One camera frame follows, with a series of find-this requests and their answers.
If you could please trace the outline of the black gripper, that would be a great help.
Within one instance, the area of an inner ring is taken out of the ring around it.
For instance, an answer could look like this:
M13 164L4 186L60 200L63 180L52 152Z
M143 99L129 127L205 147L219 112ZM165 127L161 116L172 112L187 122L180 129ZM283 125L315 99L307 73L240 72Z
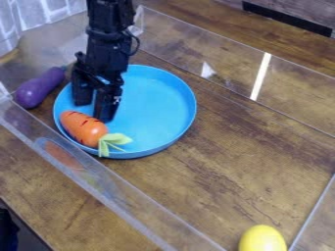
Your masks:
M87 52L76 53L72 71L72 99L76 106L89 105L96 91L93 117L101 122L112 121L121 100L121 74L133 55L132 33L128 29L113 32L87 28Z

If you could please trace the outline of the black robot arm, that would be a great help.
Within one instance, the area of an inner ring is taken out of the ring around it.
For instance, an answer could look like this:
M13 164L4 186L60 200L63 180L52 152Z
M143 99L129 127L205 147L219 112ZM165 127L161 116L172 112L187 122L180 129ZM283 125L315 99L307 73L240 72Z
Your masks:
M136 54L140 39L131 33L132 0L87 0L87 53L76 53L72 68L72 99L76 106L95 104L93 117L113 119L121 99L121 74Z

